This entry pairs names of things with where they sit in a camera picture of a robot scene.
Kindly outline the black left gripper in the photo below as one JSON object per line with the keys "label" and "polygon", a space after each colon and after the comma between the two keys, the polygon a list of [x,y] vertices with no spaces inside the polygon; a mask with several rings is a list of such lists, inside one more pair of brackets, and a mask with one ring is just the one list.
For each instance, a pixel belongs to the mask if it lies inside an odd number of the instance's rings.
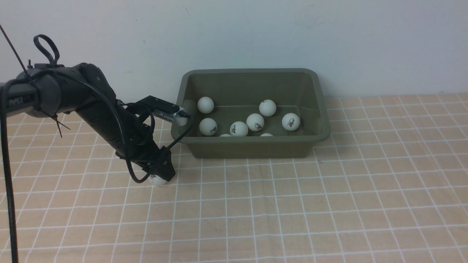
{"label": "black left gripper", "polygon": [[[155,144],[128,145],[125,150],[117,149],[116,155],[125,160],[134,182],[145,182],[150,175],[158,175],[169,182],[176,174],[172,164],[171,151],[164,146],[159,149]],[[140,166],[147,174],[138,179],[132,168],[132,163]]]}

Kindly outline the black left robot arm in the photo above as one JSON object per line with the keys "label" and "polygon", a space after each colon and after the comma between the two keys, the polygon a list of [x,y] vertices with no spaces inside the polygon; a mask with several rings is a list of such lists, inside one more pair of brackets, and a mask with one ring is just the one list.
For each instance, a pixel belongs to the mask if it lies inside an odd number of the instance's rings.
{"label": "black left robot arm", "polygon": [[35,67],[1,83],[1,102],[7,117],[26,113],[35,118],[76,112],[121,159],[135,163],[150,175],[170,181],[175,176],[170,148],[153,140],[148,117],[169,120],[175,104],[147,96],[124,104],[116,98],[102,71],[93,64],[54,69]]}

